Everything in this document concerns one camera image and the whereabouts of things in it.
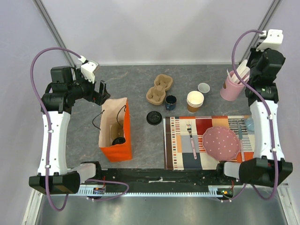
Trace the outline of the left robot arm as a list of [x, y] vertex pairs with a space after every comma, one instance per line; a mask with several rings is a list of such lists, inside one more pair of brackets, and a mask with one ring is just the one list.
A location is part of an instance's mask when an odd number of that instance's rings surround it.
[[106, 83], [100, 81], [95, 91], [95, 75], [100, 66], [89, 61], [79, 68], [53, 67], [42, 102], [48, 113], [43, 114], [44, 138], [40, 165], [35, 176], [29, 178], [29, 186], [42, 194], [76, 194], [86, 180], [99, 184], [103, 179], [99, 162], [84, 162], [68, 170], [66, 164], [66, 137], [72, 107], [76, 100], [85, 99], [102, 105], [110, 94]]

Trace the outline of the orange paper bag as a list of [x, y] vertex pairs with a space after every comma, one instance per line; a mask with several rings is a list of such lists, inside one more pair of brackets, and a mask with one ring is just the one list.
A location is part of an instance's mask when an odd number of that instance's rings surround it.
[[[109, 99], [102, 105], [99, 124], [98, 146], [110, 162], [121, 162], [132, 159], [131, 124], [129, 102], [126, 97]], [[126, 142], [112, 146], [110, 137], [111, 125], [117, 121], [124, 121], [124, 137]]]

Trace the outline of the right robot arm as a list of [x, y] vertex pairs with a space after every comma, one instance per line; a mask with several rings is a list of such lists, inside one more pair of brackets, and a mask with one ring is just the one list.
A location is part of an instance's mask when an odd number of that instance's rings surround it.
[[277, 50], [251, 48], [247, 62], [251, 89], [245, 94], [254, 121], [254, 154], [241, 163], [220, 162], [214, 176], [217, 183], [223, 185], [235, 178], [242, 184], [273, 188], [292, 173], [293, 165], [285, 160], [277, 125], [279, 97], [274, 81], [284, 62], [285, 57]]

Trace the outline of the black plastic coffee lid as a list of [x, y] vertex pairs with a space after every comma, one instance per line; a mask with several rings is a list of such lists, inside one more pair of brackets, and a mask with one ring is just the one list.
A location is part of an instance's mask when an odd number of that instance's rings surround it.
[[117, 137], [113, 140], [112, 146], [118, 145], [118, 144], [124, 144], [126, 142], [126, 139], [124, 137]]

